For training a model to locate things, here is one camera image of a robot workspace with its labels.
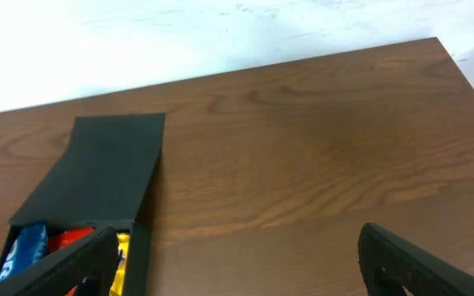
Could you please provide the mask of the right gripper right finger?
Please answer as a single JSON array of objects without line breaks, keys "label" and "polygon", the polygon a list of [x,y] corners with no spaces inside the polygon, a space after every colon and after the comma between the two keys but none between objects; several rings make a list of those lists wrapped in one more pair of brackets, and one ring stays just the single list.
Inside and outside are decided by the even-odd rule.
[{"label": "right gripper right finger", "polygon": [[474,296],[474,276],[374,223],[360,231],[358,259],[369,296]]}]

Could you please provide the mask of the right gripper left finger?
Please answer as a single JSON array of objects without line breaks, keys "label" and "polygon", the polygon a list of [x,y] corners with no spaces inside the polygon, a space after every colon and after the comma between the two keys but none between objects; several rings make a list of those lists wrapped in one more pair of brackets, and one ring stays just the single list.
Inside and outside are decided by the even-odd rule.
[{"label": "right gripper left finger", "polygon": [[118,268],[119,242],[106,224],[76,242],[49,254],[17,275],[0,281],[0,295],[108,296]]}]

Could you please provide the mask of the yellow snack bag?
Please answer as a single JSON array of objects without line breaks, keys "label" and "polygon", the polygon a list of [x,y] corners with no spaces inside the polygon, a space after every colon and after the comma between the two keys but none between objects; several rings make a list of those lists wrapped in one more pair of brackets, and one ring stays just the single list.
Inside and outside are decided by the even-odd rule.
[{"label": "yellow snack bag", "polygon": [[114,282],[111,285],[109,296],[121,296],[123,293],[123,284],[128,260],[128,249],[130,234],[117,233],[118,237],[118,268],[115,273]]}]

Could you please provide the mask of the red snack bag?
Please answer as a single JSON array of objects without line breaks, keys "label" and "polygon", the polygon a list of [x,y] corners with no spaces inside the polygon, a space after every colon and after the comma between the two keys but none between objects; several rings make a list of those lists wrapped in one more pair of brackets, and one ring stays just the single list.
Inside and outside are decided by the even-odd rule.
[{"label": "red snack bag", "polygon": [[47,254],[57,251],[62,247],[74,243],[78,239],[91,233],[94,229],[92,227],[76,230],[64,231],[60,234],[50,236],[47,243]]}]

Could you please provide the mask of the blue Oreo cookie pack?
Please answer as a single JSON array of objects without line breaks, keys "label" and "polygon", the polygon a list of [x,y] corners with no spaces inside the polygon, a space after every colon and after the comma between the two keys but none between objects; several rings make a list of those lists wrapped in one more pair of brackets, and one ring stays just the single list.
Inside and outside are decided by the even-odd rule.
[{"label": "blue Oreo cookie pack", "polygon": [[47,251],[48,235],[42,223],[20,230],[0,270],[0,281],[10,278],[42,259]]}]

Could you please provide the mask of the black box with lid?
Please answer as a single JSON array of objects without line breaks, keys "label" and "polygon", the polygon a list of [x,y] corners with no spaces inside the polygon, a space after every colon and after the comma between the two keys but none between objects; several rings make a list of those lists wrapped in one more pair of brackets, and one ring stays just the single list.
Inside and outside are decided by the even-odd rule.
[{"label": "black box with lid", "polygon": [[163,113],[76,118],[67,149],[9,220],[0,272],[28,224],[49,234],[109,224],[130,235],[122,293],[145,294],[164,125]]}]

